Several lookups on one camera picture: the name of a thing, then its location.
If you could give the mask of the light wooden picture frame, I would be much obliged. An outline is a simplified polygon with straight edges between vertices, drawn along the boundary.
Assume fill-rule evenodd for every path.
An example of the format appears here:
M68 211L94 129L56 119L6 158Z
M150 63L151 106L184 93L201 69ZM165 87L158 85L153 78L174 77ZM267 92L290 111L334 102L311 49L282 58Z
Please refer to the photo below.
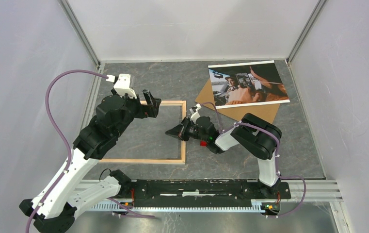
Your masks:
M180 106L182 117L186 116L187 103L185 100L163 100L161 106ZM181 141L180 157L178 159L102 159L101 164L167 164L167 165L185 165L186 164L186 142Z

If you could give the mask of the printed photo with white border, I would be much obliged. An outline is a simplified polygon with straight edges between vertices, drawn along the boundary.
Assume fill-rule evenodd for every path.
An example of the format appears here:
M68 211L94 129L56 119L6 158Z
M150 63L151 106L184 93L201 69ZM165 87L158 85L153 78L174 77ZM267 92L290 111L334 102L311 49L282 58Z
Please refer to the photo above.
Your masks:
M209 65L216 108L289 103L274 60Z

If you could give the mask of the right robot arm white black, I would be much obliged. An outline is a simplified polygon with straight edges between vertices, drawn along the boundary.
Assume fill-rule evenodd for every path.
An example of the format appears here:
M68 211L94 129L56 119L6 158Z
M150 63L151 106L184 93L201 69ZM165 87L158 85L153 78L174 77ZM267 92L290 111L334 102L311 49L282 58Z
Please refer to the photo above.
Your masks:
M197 139L201 146L215 154L223 153L236 145L243 146L257 158L260 195L271 198L278 192L280 178L275 157L278 155L282 132L273 124L247 113L231 129L219 133L208 116L198 117L195 121L185 117L165 134L181 141Z

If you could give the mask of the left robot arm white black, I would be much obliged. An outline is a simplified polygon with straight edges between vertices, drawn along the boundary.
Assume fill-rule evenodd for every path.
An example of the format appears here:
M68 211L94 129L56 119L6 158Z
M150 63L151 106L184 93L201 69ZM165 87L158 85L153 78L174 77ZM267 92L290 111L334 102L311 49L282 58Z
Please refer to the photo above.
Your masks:
M98 184L72 195L83 177L116 145L134 119L157 117L161 99L153 97L148 90L143 90L143 95L146 104L142 104L138 96L120 96L115 91L105 97L54 178L37 197L21 202L21 211L39 232L65 233L82 213L102 200L116 195L125 198L131 193L131 179L115 170Z

